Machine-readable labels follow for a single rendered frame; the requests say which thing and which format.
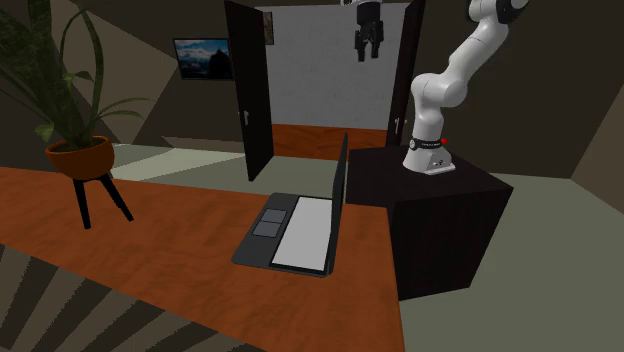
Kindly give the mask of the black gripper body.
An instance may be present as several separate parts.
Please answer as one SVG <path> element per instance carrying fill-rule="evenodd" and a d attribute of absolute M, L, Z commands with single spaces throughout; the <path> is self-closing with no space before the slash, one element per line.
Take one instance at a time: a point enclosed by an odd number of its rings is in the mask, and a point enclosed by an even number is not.
<path fill-rule="evenodd" d="M 382 1 L 361 1 L 356 6 L 356 20 L 359 29 L 356 33 L 366 37 L 374 31 L 378 38 L 383 37 L 383 21 L 381 20 Z"/>

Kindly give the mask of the black robot stand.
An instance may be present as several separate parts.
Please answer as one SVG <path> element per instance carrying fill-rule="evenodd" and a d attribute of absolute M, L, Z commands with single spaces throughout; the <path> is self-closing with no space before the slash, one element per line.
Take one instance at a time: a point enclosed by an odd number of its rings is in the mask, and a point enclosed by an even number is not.
<path fill-rule="evenodd" d="M 458 156 L 454 171 L 416 173 L 406 153 L 350 150 L 346 202 L 387 209 L 401 301 L 468 288 L 513 187 Z"/>

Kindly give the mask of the dark grey open laptop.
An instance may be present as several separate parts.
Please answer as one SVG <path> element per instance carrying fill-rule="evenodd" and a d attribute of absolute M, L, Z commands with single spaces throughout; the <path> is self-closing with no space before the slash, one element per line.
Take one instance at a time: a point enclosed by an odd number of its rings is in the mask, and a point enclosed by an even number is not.
<path fill-rule="evenodd" d="M 231 261 L 315 277 L 330 275 L 344 204 L 347 154 L 344 137 L 329 198 L 271 194 Z"/>

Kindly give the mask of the potted plant on black legs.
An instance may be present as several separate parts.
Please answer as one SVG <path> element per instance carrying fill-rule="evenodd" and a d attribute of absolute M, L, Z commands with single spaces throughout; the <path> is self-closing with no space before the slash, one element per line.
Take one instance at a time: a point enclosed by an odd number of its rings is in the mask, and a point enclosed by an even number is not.
<path fill-rule="evenodd" d="M 95 134 L 96 124 L 111 115 L 139 118 L 140 113 L 123 109 L 137 97 L 100 105 L 104 83 L 103 47 L 87 8 L 81 8 L 65 25 L 60 44 L 52 36 L 51 0 L 27 0 L 29 24 L 24 25 L 0 9 L 0 78 L 15 88 L 17 98 L 0 92 L 32 111 L 43 120 L 35 134 L 49 142 L 54 133 L 62 140 L 47 144 L 49 162 L 72 180 L 83 226 L 91 227 L 84 184 L 99 181 L 128 221 L 134 217 L 112 181 L 114 149 L 106 136 Z M 76 19 L 82 19 L 90 36 L 95 73 L 65 69 L 66 36 Z"/>

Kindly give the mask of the framed landscape wall picture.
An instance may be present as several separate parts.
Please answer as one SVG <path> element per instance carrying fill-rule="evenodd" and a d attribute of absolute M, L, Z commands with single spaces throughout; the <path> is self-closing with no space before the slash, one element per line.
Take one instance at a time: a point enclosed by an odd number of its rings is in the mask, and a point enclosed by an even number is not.
<path fill-rule="evenodd" d="M 227 38 L 175 38 L 173 44 L 183 80 L 234 80 Z"/>

